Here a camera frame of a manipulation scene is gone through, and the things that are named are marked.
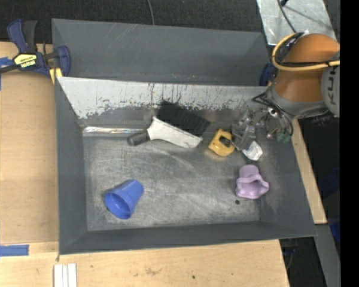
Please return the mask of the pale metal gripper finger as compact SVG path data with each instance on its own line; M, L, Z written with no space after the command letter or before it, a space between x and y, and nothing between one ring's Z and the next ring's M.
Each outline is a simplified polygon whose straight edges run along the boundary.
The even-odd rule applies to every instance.
M242 153L252 161L258 161L263 155L261 146L256 142L252 141L249 147L242 150Z

